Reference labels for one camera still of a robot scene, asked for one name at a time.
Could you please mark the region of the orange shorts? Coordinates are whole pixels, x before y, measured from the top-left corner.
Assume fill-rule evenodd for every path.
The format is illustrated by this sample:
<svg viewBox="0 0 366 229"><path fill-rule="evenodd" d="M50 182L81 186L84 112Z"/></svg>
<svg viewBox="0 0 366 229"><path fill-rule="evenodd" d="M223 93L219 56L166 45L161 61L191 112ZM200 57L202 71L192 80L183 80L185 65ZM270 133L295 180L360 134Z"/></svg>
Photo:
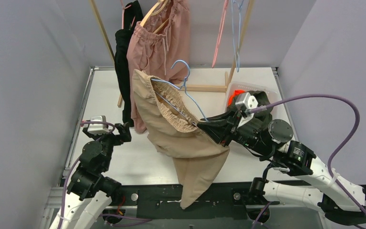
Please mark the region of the orange shorts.
<svg viewBox="0 0 366 229"><path fill-rule="evenodd" d="M229 99L228 99L227 106L230 106L230 105L231 105L231 103L232 103L233 99L234 99L236 96L238 96L238 95L240 95L240 94L243 94L243 93L245 93L245 91L244 91L244 90L235 90L235 91L230 95L230 97L229 97Z"/></svg>

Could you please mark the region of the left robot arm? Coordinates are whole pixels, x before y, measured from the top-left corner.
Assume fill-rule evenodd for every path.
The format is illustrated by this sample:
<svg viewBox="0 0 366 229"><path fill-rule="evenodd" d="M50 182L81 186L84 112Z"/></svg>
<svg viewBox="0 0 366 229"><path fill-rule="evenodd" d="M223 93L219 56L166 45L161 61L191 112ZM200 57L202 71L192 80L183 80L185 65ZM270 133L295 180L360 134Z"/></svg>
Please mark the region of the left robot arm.
<svg viewBox="0 0 366 229"><path fill-rule="evenodd" d="M103 174L109 170L114 147L131 141L130 124L90 119L80 126L91 141L70 168L52 229L89 229L108 205L122 201L121 183Z"/></svg>

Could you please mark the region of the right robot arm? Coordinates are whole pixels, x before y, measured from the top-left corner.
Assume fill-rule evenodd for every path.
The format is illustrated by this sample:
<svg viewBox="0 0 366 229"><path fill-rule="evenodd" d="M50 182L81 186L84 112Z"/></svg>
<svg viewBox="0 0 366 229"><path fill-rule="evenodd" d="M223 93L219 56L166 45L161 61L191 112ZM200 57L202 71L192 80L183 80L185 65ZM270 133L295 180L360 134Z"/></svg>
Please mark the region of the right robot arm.
<svg viewBox="0 0 366 229"><path fill-rule="evenodd" d="M353 184L334 173L307 146L293 139L288 122L273 119L269 112L242 117L230 110L202 119L197 126L216 143L237 142L269 169L298 178L309 187L291 186L267 179L253 179L248 197L252 202L281 202L300 205L323 213L327 219L345 226L366 223L366 185Z"/></svg>

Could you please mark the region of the olive green shorts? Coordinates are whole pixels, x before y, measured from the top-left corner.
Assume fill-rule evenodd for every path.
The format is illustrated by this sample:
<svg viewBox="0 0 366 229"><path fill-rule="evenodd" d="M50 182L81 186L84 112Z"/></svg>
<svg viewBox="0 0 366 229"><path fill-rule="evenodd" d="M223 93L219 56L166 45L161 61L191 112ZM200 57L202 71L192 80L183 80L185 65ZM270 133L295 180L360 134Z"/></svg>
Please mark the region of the olive green shorts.
<svg viewBox="0 0 366 229"><path fill-rule="evenodd" d="M267 95L264 91L246 91L253 95L258 101L258 107L267 106L270 104ZM236 96L231 105L227 107L227 111L234 110L237 111L235 107L235 101L238 96ZM268 124L272 121L273 116L271 114L272 108L262 110L260 112L254 113L253 119L246 123L244 126L239 127L239 131L246 133L247 135L251 133L258 133L268 127Z"/></svg>

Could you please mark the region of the light blue wire hanger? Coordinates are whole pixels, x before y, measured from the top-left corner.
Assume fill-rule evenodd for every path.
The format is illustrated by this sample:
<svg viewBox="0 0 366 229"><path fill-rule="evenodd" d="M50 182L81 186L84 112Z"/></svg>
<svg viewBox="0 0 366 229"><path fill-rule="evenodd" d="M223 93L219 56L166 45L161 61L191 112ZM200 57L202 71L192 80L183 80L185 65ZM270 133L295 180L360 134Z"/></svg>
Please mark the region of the light blue wire hanger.
<svg viewBox="0 0 366 229"><path fill-rule="evenodd" d="M240 54L239 54L239 44L241 37L242 28L242 8L244 5L244 0L231 0L231 25L232 25L232 44L234 51L234 70L236 72L240 71Z"/></svg>

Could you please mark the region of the beige shorts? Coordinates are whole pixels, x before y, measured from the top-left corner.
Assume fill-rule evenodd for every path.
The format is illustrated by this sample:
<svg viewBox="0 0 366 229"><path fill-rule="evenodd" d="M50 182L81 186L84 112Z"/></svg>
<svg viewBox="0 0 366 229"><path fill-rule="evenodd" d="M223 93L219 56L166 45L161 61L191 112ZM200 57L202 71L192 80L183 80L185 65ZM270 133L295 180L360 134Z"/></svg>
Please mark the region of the beige shorts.
<svg viewBox="0 0 366 229"><path fill-rule="evenodd" d="M230 148L215 143L196 124L179 91L160 78L134 70L132 95L148 139L173 159L178 183L206 191L223 168Z"/></svg>

